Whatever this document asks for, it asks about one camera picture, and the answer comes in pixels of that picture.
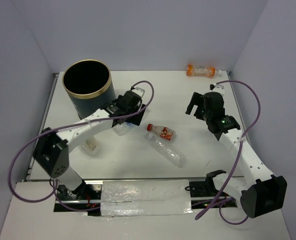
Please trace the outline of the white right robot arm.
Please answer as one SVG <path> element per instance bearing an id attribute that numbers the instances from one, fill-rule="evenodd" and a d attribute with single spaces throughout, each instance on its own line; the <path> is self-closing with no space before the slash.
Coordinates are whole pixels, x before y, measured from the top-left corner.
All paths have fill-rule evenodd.
<path id="1" fill-rule="evenodd" d="M 229 177 L 224 170 L 216 170 L 206 175 L 205 190 L 209 195 L 226 193 L 235 198 L 237 205 L 249 218 L 270 213 L 283 207 L 287 182 L 282 176 L 275 176 L 260 160 L 246 138 L 242 129 L 232 116 L 225 114 L 224 100 L 218 92 L 200 94 L 194 92 L 186 109 L 206 122 L 208 130 L 238 160 L 232 171 L 239 169 L 245 181 Z"/>

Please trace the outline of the long clear plastic bottle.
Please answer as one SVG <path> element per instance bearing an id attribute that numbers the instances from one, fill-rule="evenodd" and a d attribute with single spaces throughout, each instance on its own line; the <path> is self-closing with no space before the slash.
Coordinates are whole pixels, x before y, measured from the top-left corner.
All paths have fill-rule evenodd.
<path id="1" fill-rule="evenodd" d="M 160 153 L 173 165 L 175 165 L 178 168 L 184 167 L 186 163 L 185 156 L 172 144 L 154 135 L 153 133 L 148 133 L 146 135 L 146 139 L 158 153 Z"/>

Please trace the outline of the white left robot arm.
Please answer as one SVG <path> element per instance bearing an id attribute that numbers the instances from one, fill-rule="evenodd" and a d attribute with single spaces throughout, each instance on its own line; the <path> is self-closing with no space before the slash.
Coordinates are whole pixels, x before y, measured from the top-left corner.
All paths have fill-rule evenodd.
<path id="1" fill-rule="evenodd" d="M 103 105 L 88 117 L 79 121 L 83 124 L 76 128 L 54 131 L 46 128 L 42 131 L 33 153 L 33 158 L 52 178 L 62 183 L 68 194 L 74 199 L 84 198 L 91 192 L 85 181 L 70 167 L 69 153 L 76 147 L 90 140 L 94 135 L 109 130 L 123 122 L 139 125 L 143 112 L 134 116 L 128 115 L 142 109 L 144 90 L 136 87 L 124 95 Z"/>

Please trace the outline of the red cap red-label bottle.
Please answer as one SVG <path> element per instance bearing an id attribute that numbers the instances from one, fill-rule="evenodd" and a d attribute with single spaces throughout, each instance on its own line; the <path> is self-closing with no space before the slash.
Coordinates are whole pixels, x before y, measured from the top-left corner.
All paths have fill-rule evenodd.
<path id="1" fill-rule="evenodd" d="M 147 131 L 154 133 L 155 135 L 167 141 L 171 141 L 175 136 L 174 130 L 165 126 L 153 125 L 151 123 L 147 125 Z"/>

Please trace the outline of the crushed clear blue-label bottle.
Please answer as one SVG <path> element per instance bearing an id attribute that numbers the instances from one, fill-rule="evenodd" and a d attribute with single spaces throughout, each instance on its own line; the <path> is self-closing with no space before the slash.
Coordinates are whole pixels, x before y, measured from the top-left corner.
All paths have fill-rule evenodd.
<path id="1" fill-rule="evenodd" d="M 124 122 L 122 124 L 117 124 L 115 125 L 112 130 L 114 131 L 115 134 L 118 136 L 122 136 L 126 133 L 128 133 L 131 130 L 131 124 L 128 122 Z"/>

